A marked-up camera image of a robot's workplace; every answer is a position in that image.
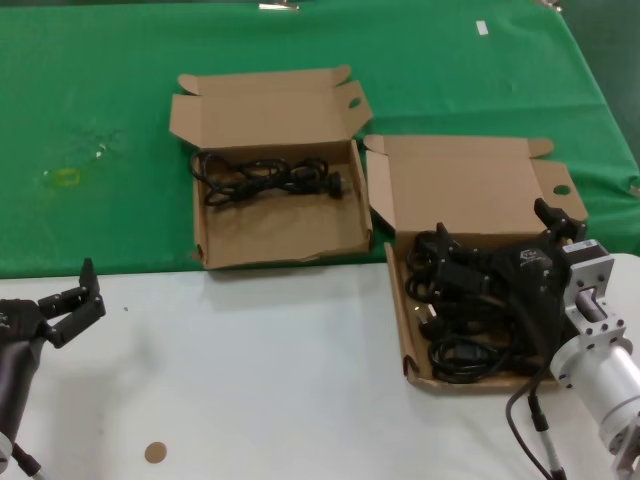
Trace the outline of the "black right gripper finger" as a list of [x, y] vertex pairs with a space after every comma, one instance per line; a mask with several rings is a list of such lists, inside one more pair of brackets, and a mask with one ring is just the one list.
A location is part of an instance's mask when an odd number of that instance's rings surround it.
[[587, 226], [570, 217], [563, 209], [551, 207], [542, 198], [534, 202], [534, 212], [544, 224], [538, 238], [551, 245], [569, 245], [586, 239]]
[[463, 247], [442, 222], [436, 224], [434, 289], [442, 296], [485, 295], [493, 288], [496, 252]]

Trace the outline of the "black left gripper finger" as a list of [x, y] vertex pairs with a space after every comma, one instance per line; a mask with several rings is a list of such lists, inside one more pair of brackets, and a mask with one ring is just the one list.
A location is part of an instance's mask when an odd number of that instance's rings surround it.
[[103, 300], [92, 259], [84, 259], [76, 287], [40, 299], [38, 306], [47, 319], [65, 315], [64, 321], [97, 321], [102, 317]]
[[106, 314], [102, 298], [91, 298], [47, 330], [47, 340], [60, 349]]

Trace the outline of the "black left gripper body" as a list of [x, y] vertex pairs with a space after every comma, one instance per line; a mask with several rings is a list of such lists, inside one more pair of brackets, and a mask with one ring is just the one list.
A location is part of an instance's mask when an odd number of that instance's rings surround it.
[[1, 301], [1, 347], [26, 345], [42, 347], [47, 318], [32, 300]]

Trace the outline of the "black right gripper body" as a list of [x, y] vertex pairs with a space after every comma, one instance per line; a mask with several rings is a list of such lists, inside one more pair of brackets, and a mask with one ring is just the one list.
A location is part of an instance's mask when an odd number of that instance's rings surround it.
[[568, 238], [549, 230], [491, 249], [491, 272], [506, 289], [507, 306], [524, 341], [535, 351], [559, 348], [564, 328], [566, 271], [561, 247]]

